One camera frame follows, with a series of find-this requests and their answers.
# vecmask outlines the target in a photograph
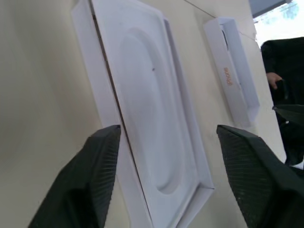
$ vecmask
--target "person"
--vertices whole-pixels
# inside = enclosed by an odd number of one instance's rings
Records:
[[[262,47],[262,57],[274,105],[304,105],[304,37],[270,40]],[[304,127],[277,115],[287,155],[286,164],[304,158]]]

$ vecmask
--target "person's hand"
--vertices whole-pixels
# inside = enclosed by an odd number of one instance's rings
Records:
[[[283,80],[279,75],[276,73],[267,73],[268,83],[274,88],[277,89],[276,82]]]

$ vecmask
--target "white box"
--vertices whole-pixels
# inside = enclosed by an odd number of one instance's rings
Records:
[[[233,18],[216,18],[204,29],[234,122],[250,127],[260,104],[237,24]]]

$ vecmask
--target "table surface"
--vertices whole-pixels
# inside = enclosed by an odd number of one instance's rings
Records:
[[[143,0],[168,18],[187,77],[216,190],[190,228],[244,228],[229,187],[218,124],[234,126],[203,24],[234,17],[261,109],[254,126],[282,161],[285,152],[247,0]],[[74,31],[76,0],[0,2],[0,224],[30,222],[58,171],[102,127]],[[107,228],[130,221],[116,182]]]

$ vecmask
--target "white cardboard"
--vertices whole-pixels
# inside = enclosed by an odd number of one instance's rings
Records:
[[[204,29],[234,122],[250,127],[260,104],[237,24],[233,18],[216,18]]]
[[[92,85],[94,98],[98,112],[104,127],[112,124],[121,124],[118,108],[116,106],[114,94],[112,92],[109,75],[105,67],[105,61],[100,49],[98,36],[92,20],[92,12],[86,0],[80,1],[73,9],[72,16],[76,33],[78,36],[81,51],[84,57],[85,66]],[[173,227],[186,228],[200,211],[204,203],[211,196],[214,186],[208,168],[207,159],[203,150],[200,131],[197,125],[189,93],[182,74],[180,61],[175,49],[168,22],[165,24],[170,42],[169,48],[172,51],[174,66],[179,90],[181,92],[182,108],[186,117],[187,128],[193,147],[196,161],[196,169],[199,175],[199,185],[194,194],[190,195],[190,203],[187,209],[181,214],[178,225]],[[117,176],[122,186],[123,196],[130,215],[132,228],[151,228],[152,221],[145,203],[144,194],[141,189],[140,181],[136,174],[136,167],[133,163],[131,152],[123,133],[118,165]]]

